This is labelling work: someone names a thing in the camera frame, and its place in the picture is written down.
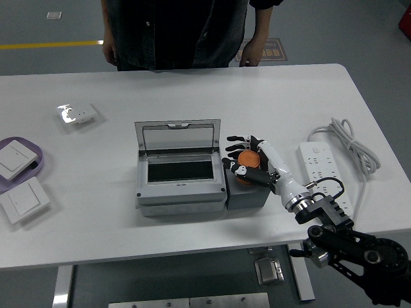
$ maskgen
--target orange cup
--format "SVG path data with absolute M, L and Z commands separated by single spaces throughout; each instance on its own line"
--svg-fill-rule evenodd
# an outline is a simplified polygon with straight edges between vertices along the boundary
M 256 152 L 251 150 L 245 150 L 238 155 L 238 164 L 246 167 L 258 168 L 259 166 L 259 156 Z M 250 182 L 244 181 L 241 178 L 237 180 L 242 184 L 250 185 Z

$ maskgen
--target open lid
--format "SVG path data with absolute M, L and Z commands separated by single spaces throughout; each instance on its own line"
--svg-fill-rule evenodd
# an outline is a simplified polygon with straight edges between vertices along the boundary
M 216 148 L 219 119 L 135 122 L 140 154 L 148 151 Z

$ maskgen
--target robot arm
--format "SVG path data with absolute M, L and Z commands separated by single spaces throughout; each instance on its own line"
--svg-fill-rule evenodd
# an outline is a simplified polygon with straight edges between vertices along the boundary
M 344 191 L 335 196 L 323 196 L 315 201 L 309 188 L 317 183 L 301 185 L 293 176 L 277 151 L 267 142 L 254 136 L 227 138 L 241 143 L 226 148 L 233 159 L 223 158 L 225 168 L 238 178 L 257 185 L 269 187 L 280 195 L 285 209 L 295 213 L 298 223 L 319 218 L 323 225 L 308 229 L 308 239 L 304 250 L 292 250 L 292 257 L 308 257 L 318 267 L 330 265 L 364 289 L 373 304 L 395 305 L 401 300 L 411 302 L 411 261 L 407 252 L 397 242 L 377 239 L 373 235 L 352 230 L 354 222 L 335 201 Z M 262 162 L 260 168 L 241 166 L 236 159 L 244 150 L 258 153 Z M 340 261 L 348 261 L 363 266 L 362 276 L 355 274 Z
M 351 227 L 354 224 L 335 202 L 335 199 L 338 198 L 337 195 L 314 201 L 308 190 L 321 181 L 336 179 L 323 178 L 317 183 L 301 185 L 293 178 L 284 160 L 267 141 L 254 136 L 231 136 L 227 140 L 241 141 L 241 143 L 225 149 L 230 152 L 229 157 L 237 159 L 242 151 L 252 150 L 259 155 L 262 163 L 258 169 L 241 166 L 235 160 L 223 158 L 224 167 L 230 169 L 242 180 L 269 187 L 274 194 L 281 197 L 284 208 L 288 212 L 294 212 L 299 224 L 306 223 L 313 218 L 320 218 L 323 224 L 333 224 L 337 228 Z

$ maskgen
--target purple tray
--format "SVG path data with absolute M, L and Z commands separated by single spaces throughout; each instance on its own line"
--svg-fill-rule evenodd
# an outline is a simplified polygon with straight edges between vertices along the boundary
M 42 150 L 36 146 L 34 143 L 26 140 L 22 137 L 10 137 L 3 139 L 0 141 L 0 150 L 3 149 L 7 144 L 11 143 L 13 140 L 19 141 L 21 144 L 32 150 L 34 153 L 37 154 L 37 159 L 35 162 L 37 163 L 37 167 L 32 169 L 31 167 L 27 167 L 21 173 L 19 173 L 13 180 L 9 181 L 6 180 L 3 176 L 0 175 L 0 194 L 5 193 L 6 191 L 22 184 L 24 181 L 27 181 L 29 178 L 32 178 L 36 175 L 44 165 L 44 158 Z

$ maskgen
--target white power strip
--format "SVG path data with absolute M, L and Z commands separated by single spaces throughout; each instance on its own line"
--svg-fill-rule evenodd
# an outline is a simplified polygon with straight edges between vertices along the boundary
M 304 180 L 316 182 L 321 178 L 337 178 L 340 181 L 341 175 L 338 172 L 337 164 L 331 149 L 326 142 L 302 142 L 297 149 L 297 156 L 304 172 Z M 336 195 L 341 191 L 340 184 L 336 181 L 326 180 L 311 189 L 312 193 L 323 193 Z M 353 215 L 353 207 L 349 201 L 347 191 L 335 200 L 340 208 L 348 216 Z

